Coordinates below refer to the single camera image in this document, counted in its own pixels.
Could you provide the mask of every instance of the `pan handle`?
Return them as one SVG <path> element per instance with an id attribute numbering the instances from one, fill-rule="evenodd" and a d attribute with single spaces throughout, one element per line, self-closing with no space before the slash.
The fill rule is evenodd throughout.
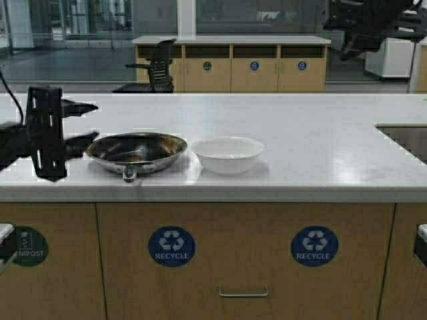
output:
<path id="1" fill-rule="evenodd" d="M 127 165 L 123 170 L 123 180 L 126 183 L 132 183 L 135 181 L 138 175 L 138 169 L 134 165 Z"/>

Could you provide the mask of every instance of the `sink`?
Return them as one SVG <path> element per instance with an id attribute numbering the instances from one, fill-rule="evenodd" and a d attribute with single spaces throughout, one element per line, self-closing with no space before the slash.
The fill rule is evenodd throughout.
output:
<path id="1" fill-rule="evenodd" d="M 427 124 L 376 125 L 376 128 L 427 164 Z"/>

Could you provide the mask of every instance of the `counter cabinet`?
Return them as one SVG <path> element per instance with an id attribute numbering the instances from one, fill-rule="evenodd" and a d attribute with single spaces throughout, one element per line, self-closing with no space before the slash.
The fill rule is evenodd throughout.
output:
<path id="1" fill-rule="evenodd" d="M 427 204 L 399 204 L 394 218 L 380 320 L 420 319 L 427 311 L 427 266 L 414 254 Z"/>
<path id="2" fill-rule="evenodd" d="M 0 276 L 2 315 L 421 318 L 427 269 L 414 256 L 414 241 L 417 226 L 427 222 L 427 205 L 394 210 L 394 204 L 0 204 L 0 221 L 34 228 L 49 245 L 44 262 L 12 264 Z M 290 249 L 298 232 L 313 225 L 329 228 L 339 241 L 334 259 L 321 267 L 300 265 Z M 195 239 L 188 264 L 170 268 L 151 258 L 149 239 L 166 226 Z M 220 297 L 219 288 L 228 295 L 269 295 L 230 299 Z"/>
<path id="3" fill-rule="evenodd" d="M 136 63 L 154 45 L 136 46 Z M 328 46 L 278 44 L 175 45 L 171 76 L 176 93 L 323 92 Z M 137 81 L 149 82 L 137 69 Z"/>
<path id="4" fill-rule="evenodd" d="M 47 242 L 43 262 L 12 263 L 0 275 L 2 319 L 106 320 L 94 204 L 0 203 L 0 221 L 30 227 Z M 34 233 L 20 236 L 28 241 L 18 253 L 40 253 Z"/>
<path id="5" fill-rule="evenodd" d="M 375 320 L 393 205 L 281 203 L 98 204 L 109 320 Z M 290 243 L 305 227 L 337 235 L 329 264 L 305 267 Z M 181 227 L 196 243 L 193 259 L 170 268 L 150 256 L 151 235 Z M 227 299 L 228 294 L 262 295 Z"/>

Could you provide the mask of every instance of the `blue sticker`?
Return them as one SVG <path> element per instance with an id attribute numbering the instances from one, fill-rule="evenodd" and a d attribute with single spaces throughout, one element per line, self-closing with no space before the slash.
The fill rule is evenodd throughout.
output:
<path id="1" fill-rule="evenodd" d="M 257 61 L 252 61 L 250 67 L 252 71 L 257 71 L 260 68 L 260 64 Z"/>
<path id="2" fill-rule="evenodd" d="M 181 267 L 189 263 L 195 253 L 193 237 L 180 227 L 162 227 L 148 242 L 151 258 L 165 267 Z"/>
<path id="3" fill-rule="evenodd" d="M 335 233 L 325 227 L 312 226 L 294 237 L 291 252 L 298 263 L 306 267 L 320 267 L 335 257 L 338 247 Z"/>
<path id="4" fill-rule="evenodd" d="M 305 61 L 300 61 L 298 63 L 298 70 L 304 71 L 307 69 L 307 63 Z"/>

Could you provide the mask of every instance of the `frying pan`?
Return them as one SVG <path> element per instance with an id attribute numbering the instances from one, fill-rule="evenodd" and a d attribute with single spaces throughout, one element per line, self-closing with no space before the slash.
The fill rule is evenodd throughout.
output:
<path id="1" fill-rule="evenodd" d="M 125 182 L 139 174 L 161 171 L 174 163 L 187 149 L 187 143 L 162 133 L 128 133 L 94 141 L 86 154 L 103 168 L 121 173 Z"/>

